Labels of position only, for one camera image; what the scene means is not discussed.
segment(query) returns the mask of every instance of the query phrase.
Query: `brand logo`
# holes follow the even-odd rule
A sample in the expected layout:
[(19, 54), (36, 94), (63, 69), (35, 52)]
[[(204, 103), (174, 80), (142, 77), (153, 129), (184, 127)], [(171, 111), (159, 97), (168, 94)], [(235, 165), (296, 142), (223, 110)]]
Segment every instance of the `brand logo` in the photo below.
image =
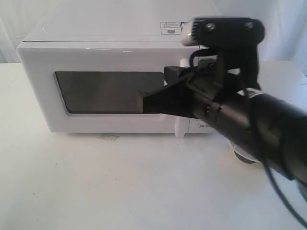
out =
[(209, 127), (209, 125), (205, 124), (205, 123), (198, 123), (196, 125), (197, 128), (206, 128), (206, 127)]

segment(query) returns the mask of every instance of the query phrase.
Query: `microwave door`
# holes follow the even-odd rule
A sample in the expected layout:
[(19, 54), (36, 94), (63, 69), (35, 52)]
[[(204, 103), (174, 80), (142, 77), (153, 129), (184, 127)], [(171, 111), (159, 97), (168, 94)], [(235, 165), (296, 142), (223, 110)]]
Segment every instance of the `microwave door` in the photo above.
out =
[(140, 92), (164, 86), (162, 72), (55, 72), (71, 114), (143, 114)]

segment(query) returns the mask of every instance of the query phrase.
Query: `screw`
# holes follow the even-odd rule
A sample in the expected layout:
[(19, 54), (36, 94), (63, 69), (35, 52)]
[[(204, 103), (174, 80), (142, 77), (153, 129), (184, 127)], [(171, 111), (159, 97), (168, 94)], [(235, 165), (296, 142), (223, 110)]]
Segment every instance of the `screw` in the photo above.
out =
[(215, 24), (214, 23), (208, 23), (208, 24), (206, 24), (206, 28), (208, 29), (208, 30), (214, 30), (215, 29)]
[(254, 27), (254, 23), (252, 23), (252, 22), (245, 23), (245, 28), (246, 28), (247, 30), (250, 30), (250, 29), (253, 28), (253, 27)]

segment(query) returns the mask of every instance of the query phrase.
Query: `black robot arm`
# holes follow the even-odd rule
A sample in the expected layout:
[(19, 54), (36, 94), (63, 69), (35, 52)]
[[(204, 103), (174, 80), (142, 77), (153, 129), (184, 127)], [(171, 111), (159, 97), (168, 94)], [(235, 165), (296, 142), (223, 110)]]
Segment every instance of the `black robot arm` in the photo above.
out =
[[(143, 97), (143, 111), (203, 120), (260, 162), (296, 180), (307, 198), (307, 113), (260, 91), (257, 45), (264, 39), (262, 23), (250, 18), (197, 22), (192, 36), (207, 49), (191, 55), (189, 68), (165, 67), (168, 84)], [(212, 55), (216, 59), (193, 65), (195, 57)]]

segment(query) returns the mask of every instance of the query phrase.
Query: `microwave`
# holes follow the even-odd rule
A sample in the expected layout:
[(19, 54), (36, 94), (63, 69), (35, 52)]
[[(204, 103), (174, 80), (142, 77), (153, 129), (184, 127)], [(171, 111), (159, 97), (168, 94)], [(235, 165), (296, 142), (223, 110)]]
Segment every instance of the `microwave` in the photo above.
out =
[(162, 88), (165, 66), (186, 67), (199, 49), (180, 43), (210, 1), (67, 0), (17, 48), (51, 132), (212, 132), (198, 119), (144, 114), (138, 93)]

